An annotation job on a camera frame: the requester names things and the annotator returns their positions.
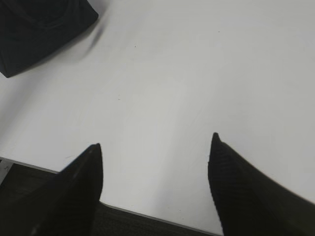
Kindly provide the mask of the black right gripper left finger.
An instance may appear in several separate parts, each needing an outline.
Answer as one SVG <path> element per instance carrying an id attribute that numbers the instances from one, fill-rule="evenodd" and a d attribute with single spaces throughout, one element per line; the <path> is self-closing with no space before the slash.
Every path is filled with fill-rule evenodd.
<path id="1" fill-rule="evenodd" d="M 0 211 L 2 236 L 88 236 L 102 193 L 102 151 L 93 144 L 44 185 Z"/>

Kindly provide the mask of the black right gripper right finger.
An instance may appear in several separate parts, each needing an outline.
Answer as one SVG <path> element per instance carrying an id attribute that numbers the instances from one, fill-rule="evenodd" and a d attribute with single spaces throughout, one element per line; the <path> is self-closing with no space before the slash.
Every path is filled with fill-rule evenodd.
<path id="1" fill-rule="evenodd" d="M 313 236 L 315 205 L 276 183 L 214 133 L 208 180 L 225 236 Z"/>

